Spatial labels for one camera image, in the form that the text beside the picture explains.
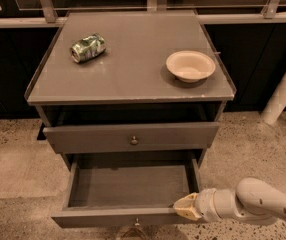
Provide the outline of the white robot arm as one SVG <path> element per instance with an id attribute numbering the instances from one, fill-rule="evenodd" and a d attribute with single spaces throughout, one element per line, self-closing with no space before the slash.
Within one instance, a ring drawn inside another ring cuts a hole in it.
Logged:
<path id="1" fill-rule="evenodd" d="M 244 178 L 234 189 L 204 189 L 177 200 L 173 208 L 186 219 L 219 222 L 222 219 L 271 225 L 286 222 L 286 194 L 256 178 Z"/>

